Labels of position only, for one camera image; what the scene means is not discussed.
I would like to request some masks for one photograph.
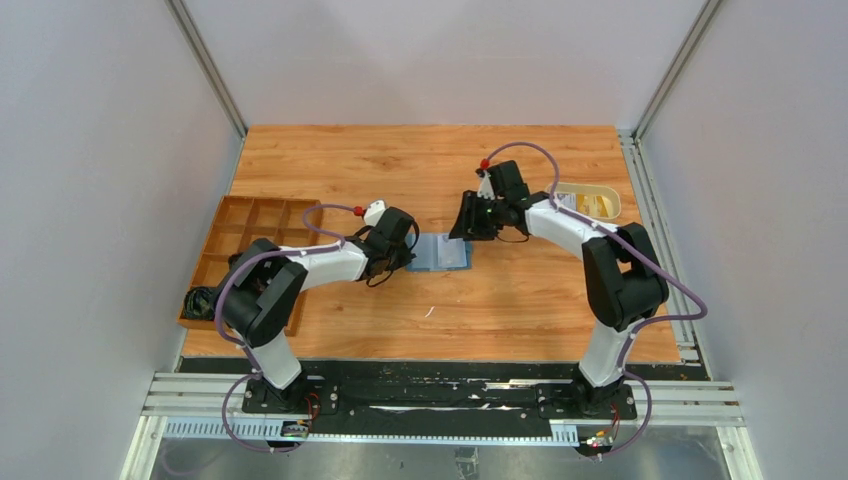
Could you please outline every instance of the aluminum frame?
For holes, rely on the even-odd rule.
[[[224,113],[230,120],[230,124],[232,124],[236,134],[243,141],[247,137],[247,123],[245,123],[244,117],[239,112],[235,100],[233,100],[230,91],[227,89],[227,85],[224,83],[224,79],[221,78],[221,73],[218,71],[218,67],[215,66],[215,61],[212,60],[212,55],[209,54],[206,44],[203,43],[203,37],[200,36],[200,31],[197,29],[197,25],[195,25],[188,7],[184,0],[165,0],[165,4],[168,5],[168,9],[174,16],[174,21],[177,22],[180,31],[183,32],[186,43],[191,48],[191,52],[194,54],[194,58],[197,60],[200,69],[203,70],[203,74],[206,75],[209,86],[212,87],[212,91],[218,97],[221,108],[224,109]]]
[[[236,133],[244,140],[247,125],[239,112],[235,101],[230,95],[211,55],[197,30],[191,14],[183,0],[165,0],[174,19],[183,32],[186,42],[192,49],[201,69],[209,80],[225,113],[227,114]],[[639,122],[633,131],[619,131],[622,152],[624,154],[628,173],[633,183],[645,227],[651,240],[657,248],[660,262],[677,278],[685,281],[675,246],[668,235],[662,202],[657,194],[654,177],[650,165],[646,162],[641,146],[641,140],[650,128],[657,112],[671,92],[675,82],[694,53],[710,21],[713,19],[722,0],[705,0],[695,22],[690,28],[686,39],[680,46],[668,71],[655,90],[646,106]],[[668,309],[672,313],[691,313],[691,306],[680,294],[672,291]],[[708,374],[711,374],[709,362],[698,349],[697,325],[692,322],[674,322],[672,324],[675,340],[685,364],[703,364]],[[225,392],[238,375],[198,375],[180,373],[157,373],[151,384],[141,417],[136,427],[136,433],[127,455],[121,473],[123,479],[149,478],[160,442],[164,436],[168,417],[195,417],[210,419],[220,416],[221,404]],[[491,383],[489,388],[514,388],[528,384],[545,383],[544,380],[514,379],[506,383]],[[691,381],[649,381],[654,395],[654,416],[651,425],[683,425],[715,427],[722,442],[725,462],[731,478],[761,479],[756,457],[751,447],[747,428],[744,426],[742,412],[736,401],[732,385],[728,382],[691,382]],[[634,399],[639,412],[644,412],[645,392],[638,384],[631,384],[634,389]],[[231,398],[228,406],[236,418],[286,418],[298,419],[304,416],[284,415],[248,415],[238,408],[244,394],[244,386],[240,386]],[[638,425],[642,418],[624,421],[623,424]],[[606,424],[607,421],[593,420],[552,420],[552,435],[563,427],[570,425]],[[371,442],[379,439],[365,436],[332,436],[328,441]],[[416,443],[430,441],[418,437],[394,438],[392,441]],[[489,440],[495,444],[503,440]]]
[[[704,5],[701,7],[701,11],[698,12],[695,22],[692,24],[692,27],[686,34],[686,38],[683,40],[683,43],[674,55],[674,60],[671,61],[671,65],[669,65],[668,70],[663,76],[663,79],[660,81],[659,86],[657,86],[656,91],[654,91],[654,95],[648,102],[648,106],[645,107],[645,111],[642,113],[642,116],[636,123],[636,127],[633,129],[633,138],[635,140],[638,141],[645,137],[645,133],[647,133],[648,129],[651,127],[651,123],[656,117],[657,112],[663,102],[665,102],[665,99],[671,92],[672,87],[674,87],[674,84],[677,82],[677,78],[680,76],[680,73],[683,71],[686,63],[692,56],[692,53],[694,53],[697,48],[698,43],[701,41],[704,32],[706,32],[707,27],[709,27],[710,22],[722,2],[723,0],[704,1]]]

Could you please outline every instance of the gray wall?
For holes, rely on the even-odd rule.
[[[768,479],[845,478],[848,3],[728,1],[645,142]]]
[[[189,0],[245,120],[632,127],[703,0]]]
[[[0,2],[0,478],[117,477],[238,146],[164,2]]]

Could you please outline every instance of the wood grain surface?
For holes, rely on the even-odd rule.
[[[422,232],[447,232],[462,192],[478,186],[480,160],[515,140],[549,149],[563,181],[615,189],[622,201],[617,223],[640,221],[612,127],[254,126],[231,193],[362,206],[382,198],[412,214]],[[531,191],[550,184],[551,165],[541,154],[519,147],[498,157],[508,159],[518,161]],[[352,234],[361,225],[348,212],[325,212],[324,228]],[[300,330],[289,339],[292,349],[322,358],[580,359],[594,317],[576,258],[531,238],[520,245],[475,243],[472,265],[456,272],[399,271],[377,288],[338,283],[311,290]],[[239,354],[208,331],[190,331],[183,353]],[[643,330],[631,360],[678,361],[670,326]]]

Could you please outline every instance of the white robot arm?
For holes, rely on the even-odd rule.
[[[501,229],[511,226],[524,235],[545,238],[583,261],[589,304],[597,319],[589,348],[572,374],[572,396],[585,412],[607,406],[623,382],[622,367],[629,353],[624,350],[632,344],[631,331],[668,299],[668,285],[596,227],[616,232],[656,263],[647,232],[636,223],[603,223],[573,210],[564,215],[558,209],[565,207],[554,207],[547,193],[530,194],[514,161],[486,165],[477,174],[480,188],[463,194],[451,238],[494,240]],[[630,271],[621,272],[619,262],[630,263]]]
[[[314,248],[278,247],[264,238],[256,240],[239,256],[218,287],[216,302],[230,276],[251,258],[276,250],[291,252],[254,260],[254,265],[239,275],[223,297],[223,321],[245,343],[265,381],[278,390],[286,390],[301,377],[300,362],[283,332],[300,292],[334,282],[364,280],[369,286],[376,286],[370,283],[372,279],[386,278],[386,274],[391,275],[414,258],[412,248],[405,243],[410,228],[418,233],[412,216],[386,207],[382,200],[373,202],[361,214],[366,226],[357,235],[347,237],[340,248],[322,253],[316,253]]]

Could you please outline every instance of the purple cable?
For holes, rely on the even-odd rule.
[[[236,436],[236,433],[233,431],[233,428],[230,427],[230,422],[227,420],[227,404],[230,402],[230,397],[233,396],[233,392],[236,391],[236,388],[238,388],[239,385],[244,383],[249,378],[253,378],[255,380],[258,380],[258,379],[262,378],[262,374],[261,373],[249,373],[249,374],[239,378],[238,380],[236,380],[236,383],[234,383],[233,386],[230,387],[229,390],[227,390],[227,394],[224,395],[224,403],[221,404],[221,420],[224,422],[224,430],[226,430],[227,435],[234,442],[239,444],[239,446],[244,447],[244,448],[250,450],[251,452],[287,453],[287,452],[297,450],[297,448],[300,447],[301,445],[303,445],[303,443],[298,443],[297,445],[295,445],[293,447],[278,447],[278,448],[266,447],[266,448],[262,448],[262,447],[257,447],[256,445],[251,445],[251,444],[245,442],[244,440],[242,440],[242,439],[240,439]]]
[[[315,206],[309,207],[309,208],[307,208],[306,210],[303,211],[302,220],[303,220],[303,224],[306,225],[306,228],[312,230],[313,232],[323,233],[324,235],[329,235],[333,238],[336,238],[340,242],[342,242],[342,245],[344,245],[344,242],[345,242],[344,235],[336,233],[336,232],[331,232],[329,230],[324,230],[323,228],[318,228],[315,225],[312,225],[311,223],[309,223],[309,219],[308,219],[309,214],[314,212],[315,210],[320,210],[322,208],[337,208],[339,210],[347,210],[348,212],[354,212],[355,211],[354,208],[348,207],[347,205],[339,205],[337,203],[322,203],[320,205],[315,205]]]
[[[633,341],[636,338],[636,334],[639,333],[640,330],[647,327],[648,325],[653,325],[654,323],[658,323],[658,322],[666,322],[666,321],[671,321],[671,320],[700,320],[700,319],[707,316],[707,311],[708,311],[707,310],[707,304],[704,303],[704,301],[701,299],[701,297],[696,295],[695,292],[690,290],[686,285],[683,285],[678,279],[671,276],[671,274],[669,274],[668,272],[663,270],[662,267],[660,267],[659,265],[657,265],[656,263],[651,261],[642,252],[636,250],[636,248],[633,247],[633,245],[630,245],[629,243],[627,243],[627,241],[625,241],[623,238],[621,238],[617,233],[615,233],[612,230],[604,227],[603,225],[599,224],[598,222],[592,220],[589,217],[585,217],[585,216],[583,216],[583,215],[581,215],[581,214],[579,214],[575,211],[572,211],[572,210],[569,210],[569,209],[563,209],[562,207],[560,207],[556,203],[556,187],[557,187],[557,184],[559,183],[559,165],[557,164],[557,161],[553,157],[553,155],[551,155],[550,152],[548,152],[547,150],[545,150],[541,146],[539,146],[535,143],[531,143],[531,142],[510,142],[510,143],[507,143],[506,145],[503,145],[501,147],[496,148],[492,153],[489,154],[488,157],[486,157],[486,159],[491,161],[495,157],[495,155],[497,155],[498,153],[506,150],[507,148],[518,147],[518,146],[530,147],[530,148],[533,148],[535,150],[538,150],[551,162],[551,165],[554,167],[554,181],[551,184],[551,190],[549,192],[550,196],[548,197],[548,201],[551,203],[551,206],[553,206],[556,211],[558,211],[562,214],[568,215],[569,217],[571,217],[575,220],[579,220],[581,223],[584,223],[584,224],[588,225],[589,227],[591,227],[592,229],[597,230],[597,231],[603,233],[604,235],[612,238],[616,243],[621,245],[622,248],[627,250],[627,252],[630,253],[634,258],[636,258],[638,261],[642,262],[643,265],[646,265],[654,273],[656,273],[657,275],[662,277],[665,281],[674,285],[675,288],[677,288],[678,290],[683,292],[683,294],[686,295],[687,297],[689,297],[689,299],[692,300],[696,305],[698,305],[698,308],[700,309],[697,313],[692,313],[692,314],[663,315],[663,316],[656,317],[656,318],[649,318],[649,319],[643,321],[642,323],[637,324],[635,327],[633,327],[633,330],[630,332],[630,335],[627,337],[627,340],[624,342],[624,345],[622,346],[621,351],[618,354],[618,358],[616,359],[616,366],[618,366],[618,368],[621,369],[622,375],[624,377],[629,378],[631,380],[634,380],[636,382],[639,382],[642,385],[642,388],[645,389],[645,396],[646,396],[646,399],[647,399],[647,402],[646,402],[647,406],[645,407],[645,420],[642,422],[642,425],[639,426],[639,428],[636,430],[636,433],[634,433],[632,437],[630,437],[626,442],[621,444],[620,447],[618,447],[614,450],[611,450],[611,451],[607,452],[606,455],[604,455],[604,456],[608,457],[608,456],[615,454],[615,453],[618,453],[618,452],[624,450],[625,448],[629,447],[630,445],[632,445],[640,436],[642,436],[642,434],[645,432],[645,429],[648,428],[648,422],[651,420],[651,412],[653,411],[653,398],[651,397],[651,389],[648,387],[648,382],[646,382],[645,379],[643,379],[642,377],[624,370],[624,363],[625,363],[626,358],[627,358],[627,352],[630,350],[630,347],[633,345]]]
[[[276,449],[259,448],[259,447],[251,445],[251,444],[245,442],[244,440],[238,438],[236,436],[235,432],[233,432],[233,429],[230,428],[230,424],[227,421],[227,403],[229,402],[230,397],[233,395],[233,392],[236,390],[236,387],[238,387],[240,384],[242,384],[248,378],[261,379],[262,378],[262,369],[259,367],[259,363],[256,361],[256,358],[253,356],[253,354],[250,352],[250,349],[246,348],[245,343],[243,341],[239,340],[238,338],[233,337],[232,335],[228,335],[227,331],[224,329],[224,320],[223,320],[223,318],[224,318],[224,315],[223,315],[224,299],[227,298],[227,295],[229,295],[230,290],[233,288],[233,283],[235,283],[236,279],[238,277],[240,277],[241,274],[244,273],[248,268],[252,267],[253,265],[256,265],[257,263],[259,263],[263,260],[267,260],[269,258],[276,258],[276,257],[299,256],[299,255],[302,254],[301,252],[306,252],[305,253],[306,255],[313,255],[313,254],[316,254],[316,253],[330,253],[330,252],[335,252],[335,251],[341,250],[341,248],[345,244],[344,235],[340,235],[338,233],[330,232],[330,231],[327,231],[327,230],[322,230],[322,229],[310,224],[306,220],[306,216],[309,213],[311,213],[314,210],[320,209],[320,208],[339,208],[339,209],[347,210],[347,211],[350,211],[350,212],[353,212],[354,209],[351,208],[351,207],[344,206],[344,205],[320,204],[320,205],[315,205],[313,207],[307,208],[306,211],[303,212],[303,223],[306,225],[307,228],[309,228],[310,230],[319,232],[319,233],[323,233],[325,235],[330,235],[331,237],[338,238],[339,243],[334,243],[334,244],[331,244],[331,245],[323,245],[323,246],[320,246],[320,247],[307,247],[307,248],[302,248],[302,249],[274,250],[272,252],[265,252],[265,253],[262,253],[262,254],[255,256],[255,257],[251,257],[247,261],[245,261],[242,265],[240,265],[238,268],[236,268],[236,270],[232,273],[232,275],[230,275],[230,278],[227,279],[226,283],[224,283],[224,287],[221,289],[221,294],[218,296],[218,302],[215,304],[215,330],[218,331],[218,335],[220,335],[221,338],[223,338],[224,340],[227,340],[228,342],[235,343],[236,345],[238,345],[240,347],[243,347],[242,350],[244,351],[245,355],[247,356],[247,360],[250,362],[250,365],[253,367],[253,370],[254,370],[253,373],[250,373],[250,374],[245,375],[244,377],[240,378],[239,380],[237,380],[233,384],[232,387],[230,387],[230,390],[224,396],[224,403],[221,405],[221,419],[224,421],[224,430],[226,430],[227,435],[237,444],[241,445],[244,448],[247,448],[248,450],[254,451],[254,452],[283,453],[283,452],[290,452],[290,451],[294,450],[295,448],[297,448],[297,446],[287,447],[287,448],[276,448]]]
[[[235,281],[236,281],[236,278],[241,276],[241,274],[244,273],[248,268],[252,267],[253,265],[255,265],[255,264],[257,264],[257,263],[259,263],[263,260],[267,260],[269,258],[298,256],[298,255],[301,254],[302,251],[305,251],[307,255],[312,255],[312,254],[315,254],[315,253],[329,253],[329,252],[335,252],[337,250],[340,250],[344,246],[344,244],[345,244],[344,235],[340,235],[338,233],[330,232],[330,231],[327,231],[327,230],[322,230],[322,229],[320,229],[320,228],[318,228],[318,227],[316,227],[316,226],[314,226],[311,223],[306,221],[306,216],[309,213],[311,213],[312,211],[317,210],[319,208],[339,208],[339,209],[348,210],[348,211],[351,211],[351,212],[353,211],[353,208],[347,207],[347,206],[344,206],[344,205],[321,204],[321,205],[315,205],[313,207],[307,208],[306,211],[304,211],[304,213],[303,213],[303,223],[306,225],[306,228],[309,228],[310,230],[313,230],[313,231],[316,231],[316,232],[319,232],[319,233],[330,235],[331,237],[338,238],[339,243],[338,244],[331,244],[331,245],[324,245],[324,246],[320,246],[320,247],[307,247],[307,248],[303,248],[303,249],[275,250],[273,252],[266,252],[266,253],[257,255],[255,257],[249,259],[248,261],[244,262],[244,264],[239,266],[233,272],[233,274],[230,275],[230,278],[227,279],[227,282],[224,284],[224,288],[221,289],[221,294],[218,296],[218,303],[215,304],[215,330],[218,331],[218,335],[220,335],[221,338],[223,338],[224,340],[226,340],[228,342],[235,343],[236,345],[238,345],[240,347],[245,346],[244,342],[242,342],[241,340],[239,340],[238,338],[236,338],[232,335],[227,334],[227,331],[224,329],[224,321],[223,321],[223,318],[224,318],[224,315],[223,315],[224,301],[223,300],[227,297],[227,295],[229,295],[230,290],[233,287],[233,283],[235,283]],[[253,357],[253,354],[250,353],[250,350],[247,349],[247,348],[243,348],[243,351],[244,351],[245,355],[247,355],[247,359],[248,359],[248,361],[250,361],[250,364],[253,366],[253,368],[256,369],[257,371],[259,371],[260,370],[259,364],[256,362],[256,359]]]
[[[224,453],[224,450],[226,449],[221,449],[221,451],[213,455],[212,458],[207,460],[206,463],[202,464],[201,466],[193,468],[191,470],[187,470],[185,472],[181,472],[179,470],[174,470],[168,463],[168,453],[171,452],[171,449],[168,448],[167,444],[163,444],[162,452],[159,454],[159,465],[162,467],[162,470],[165,470],[165,472],[172,477],[189,477],[191,475],[200,473],[201,471],[209,467],[209,465],[215,463],[215,461],[217,461],[221,457],[221,454]]]

